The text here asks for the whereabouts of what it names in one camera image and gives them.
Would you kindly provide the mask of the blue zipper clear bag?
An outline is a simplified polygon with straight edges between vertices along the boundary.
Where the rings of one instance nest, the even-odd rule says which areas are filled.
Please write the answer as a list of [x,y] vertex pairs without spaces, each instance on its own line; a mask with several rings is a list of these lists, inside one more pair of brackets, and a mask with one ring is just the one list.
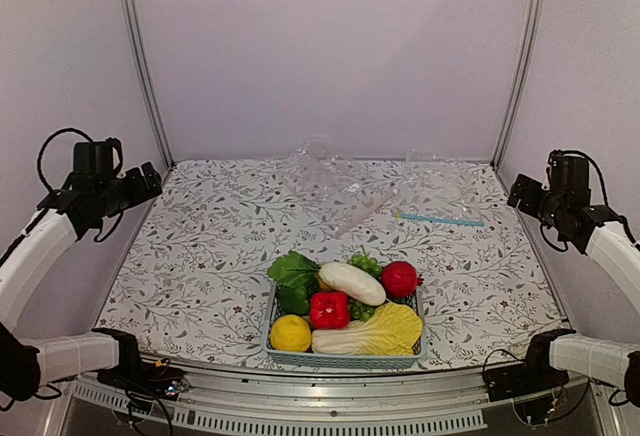
[[484,222],[475,198],[468,163],[411,149],[405,155],[392,214],[397,219],[480,228]]

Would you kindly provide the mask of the white radish with leaves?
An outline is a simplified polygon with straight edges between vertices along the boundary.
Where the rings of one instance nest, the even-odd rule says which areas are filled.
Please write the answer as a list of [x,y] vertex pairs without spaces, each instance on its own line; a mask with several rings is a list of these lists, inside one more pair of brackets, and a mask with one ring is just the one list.
[[319,265],[295,251],[277,258],[268,268],[267,275],[279,287],[290,289],[307,287],[319,277],[333,290],[369,306],[380,306],[387,299],[382,284],[364,270],[340,262]]

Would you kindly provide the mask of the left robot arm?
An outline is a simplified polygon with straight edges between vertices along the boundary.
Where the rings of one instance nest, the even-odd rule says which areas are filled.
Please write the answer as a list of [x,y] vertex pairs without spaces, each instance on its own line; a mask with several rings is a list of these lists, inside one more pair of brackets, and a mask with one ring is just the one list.
[[128,390],[148,382],[134,337],[98,328],[79,336],[21,342],[13,334],[31,295],[56,261],[106,218],[121,216],[162,192],[149,162],[124,174],[69,174],[62,188],[37,206],[27,226],[1,257],[1,391],[16,401],[53,382],[104,371]]

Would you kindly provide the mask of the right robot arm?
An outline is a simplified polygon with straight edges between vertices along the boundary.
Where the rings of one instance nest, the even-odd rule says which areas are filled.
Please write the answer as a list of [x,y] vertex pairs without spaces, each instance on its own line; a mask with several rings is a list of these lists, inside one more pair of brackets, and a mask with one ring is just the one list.
[[516,177],[508,203],[556,230],[585,258],[553,263],[573,327],[533,336],[517,383],[537,392],[575,373],[612,387],[613,405],[637,406],[639,339],[631,325],[639,320],[639,244],[627,221],[606,204],[590,203],[584,189],[571,193],[524,174]]

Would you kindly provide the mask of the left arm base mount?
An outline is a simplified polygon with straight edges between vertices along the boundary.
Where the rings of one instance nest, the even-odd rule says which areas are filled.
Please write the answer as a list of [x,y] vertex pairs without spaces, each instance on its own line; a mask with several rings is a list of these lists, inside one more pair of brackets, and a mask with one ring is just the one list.
[[104,385],[130,393],[176,401],[178,396],[190,388],[186,373],[174,367],[170,358],[153,362],[130,360],[111,369],[97,372],[97,380]]

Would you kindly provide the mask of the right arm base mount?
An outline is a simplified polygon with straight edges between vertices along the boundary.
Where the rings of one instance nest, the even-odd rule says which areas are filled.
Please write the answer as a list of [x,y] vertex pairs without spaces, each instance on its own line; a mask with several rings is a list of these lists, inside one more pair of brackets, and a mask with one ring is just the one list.
[[567,371],[530,369],[523,362],[482,371],[489,400],[511,401],[525,424],[547,424],[555,415],[570,381]]

